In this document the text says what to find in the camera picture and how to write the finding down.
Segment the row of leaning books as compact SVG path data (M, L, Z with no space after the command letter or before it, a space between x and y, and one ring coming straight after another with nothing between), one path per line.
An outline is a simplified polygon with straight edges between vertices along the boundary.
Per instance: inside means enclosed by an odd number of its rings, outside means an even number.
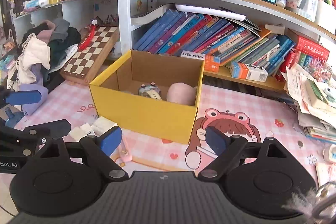
M132 18L145 26L134 50L157 55L212 58L217 66L232 62L256 65L269 75L285 72L294 63L306 69L324 65L329 51L303 34L282 25L260 28L248 19L226 16L224 9L205 14L199 7L161 5Z

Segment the wooden chess board box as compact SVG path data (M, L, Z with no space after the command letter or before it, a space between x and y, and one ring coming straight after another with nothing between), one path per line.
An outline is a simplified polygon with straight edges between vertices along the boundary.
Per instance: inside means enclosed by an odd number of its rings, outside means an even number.
M118 27L96 26L96 32L89 46L77 51L61 69L61 76L70 82L89 85L119 40Z

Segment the yellow cardboard box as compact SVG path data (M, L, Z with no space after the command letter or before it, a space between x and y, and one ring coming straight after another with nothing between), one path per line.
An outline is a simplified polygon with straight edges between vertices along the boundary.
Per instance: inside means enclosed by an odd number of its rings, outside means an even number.
M187 144L198 113L204 65L196 59L129 50L90 82L97 114L121 128ZM161 100L138 95L141 84L151 82L161 89ZM167 102L175 83L197 88L193 106Z

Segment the orange white small carton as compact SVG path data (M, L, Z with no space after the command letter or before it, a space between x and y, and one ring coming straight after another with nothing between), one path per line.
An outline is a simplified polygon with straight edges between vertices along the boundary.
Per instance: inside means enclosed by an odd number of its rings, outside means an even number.
M255 65L237 63L233 61L230 65L230 73L233 78L258 81L264 83L268 77L268 72L263 67Z

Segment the pink utility knife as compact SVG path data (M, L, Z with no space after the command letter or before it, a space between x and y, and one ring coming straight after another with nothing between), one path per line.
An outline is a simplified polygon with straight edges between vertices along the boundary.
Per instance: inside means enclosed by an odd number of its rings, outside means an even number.
M129 150L128 144L126 142L125 137L121 138L121 143L117 147L117 158L116 163L120 167L125 167L127 163L131 162L133 159L132 154Z

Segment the white power adapter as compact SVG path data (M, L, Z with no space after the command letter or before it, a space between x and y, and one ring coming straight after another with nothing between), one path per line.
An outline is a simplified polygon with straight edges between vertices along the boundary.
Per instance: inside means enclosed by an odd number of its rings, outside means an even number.
M86 136L95 136L95 132L90 124L85 123L80 127L74 127L69 135L75 140L79 141L81 138Z

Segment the pile of clothes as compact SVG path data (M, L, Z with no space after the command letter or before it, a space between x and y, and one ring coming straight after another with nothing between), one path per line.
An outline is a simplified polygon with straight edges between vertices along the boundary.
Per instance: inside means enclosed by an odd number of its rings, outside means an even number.
M26 116L32 115L46 101L51 79L76 53L81 35L64 19L45 20L24 34L19 55L11 65L6 87L16 92L38 91L37 103L15 107Z

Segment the white square eraser block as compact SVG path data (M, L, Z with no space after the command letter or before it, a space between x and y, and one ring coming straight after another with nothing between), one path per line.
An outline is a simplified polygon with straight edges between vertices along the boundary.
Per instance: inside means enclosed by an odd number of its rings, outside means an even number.
M96 136L101 136L105 132L112 129L114 126L117 126L117 123L100 116L92 123L91 128Z

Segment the stack of papers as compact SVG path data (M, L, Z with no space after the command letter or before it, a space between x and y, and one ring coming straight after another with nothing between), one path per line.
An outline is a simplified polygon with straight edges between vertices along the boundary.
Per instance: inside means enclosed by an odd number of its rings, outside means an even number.
M310 139L335 143L335 89L317 82L298 64L286 69L286 89L297 106L298 123Z

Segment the pink checkered desk mat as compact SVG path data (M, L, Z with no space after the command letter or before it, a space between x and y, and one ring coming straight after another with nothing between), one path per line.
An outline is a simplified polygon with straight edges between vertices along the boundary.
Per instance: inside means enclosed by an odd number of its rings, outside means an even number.
M288 105L262 97L214 86L197 88L193 106L154 100L108 89L60 84L45 102L16 125L17 130L66 119L71 128L65 141L84 136L80 126L93 124L99 117L116 123L131 153L131 162L118 152L111 158L127 172L135 170L192 170L199 173L216 154L206 143L206 129L214 126L228 136L242 136L261 143L277 139L323 185L335 180L335 165L327 161L329 143L306 137L297 114Z

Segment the white wooden bookshelf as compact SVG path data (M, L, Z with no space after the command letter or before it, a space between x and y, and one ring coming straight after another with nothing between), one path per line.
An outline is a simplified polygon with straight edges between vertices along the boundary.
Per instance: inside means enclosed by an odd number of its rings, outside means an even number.
M245 15L247 19L260 26L260 38L253 39L248 44L231 51L228 62L245 57L248 53L255 51L258 46L273 40L275 35L271 34L265 25L283 24L285 28L302 33L310 40L327 48L330 51L328 61L332 67L335 66L335 35L298 14L259 0L66 0L19 16L14 19L14 26L17 39L21 40L29 28L41 24L44 20L52 21L56 18L63 18L72 27L81 30L89 23L90 18L95 16L106 18L107 15L116 12L120 24L120 38L114 46L114 53L106 58L108 61L114 61L131 49L148 28L147 24L143 26L131 24L127 27L123 22L126 12L122 10L122 7L129 5L131 15L141 15L160 5L170 3L215 10L225 8Z

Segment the pink plush pig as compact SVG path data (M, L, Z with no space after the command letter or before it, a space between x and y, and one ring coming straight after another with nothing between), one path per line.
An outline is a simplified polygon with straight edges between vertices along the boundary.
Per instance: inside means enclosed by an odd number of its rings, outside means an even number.
M195 103L197 88L185 83L172 84L167 92L167 102L178 103L180 105L193 106Z

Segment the orange white usmile box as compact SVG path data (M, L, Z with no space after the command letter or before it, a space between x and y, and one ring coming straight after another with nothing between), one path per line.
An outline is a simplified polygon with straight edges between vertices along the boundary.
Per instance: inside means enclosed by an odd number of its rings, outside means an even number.
M202 53L190 52L190 51L183 51L180 54L180 57L204 61L205 71L215 72L215 73L219 71L221 61L220 61L220 58L218 57L211 56L211 55L205 55Z

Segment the grey frog kids watch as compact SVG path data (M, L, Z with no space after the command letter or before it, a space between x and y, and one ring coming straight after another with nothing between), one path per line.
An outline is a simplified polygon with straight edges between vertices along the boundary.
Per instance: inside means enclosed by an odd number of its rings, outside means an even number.
M152 98L155 100L161 100L161 89L154 83L141 84L138 95L142 97Z

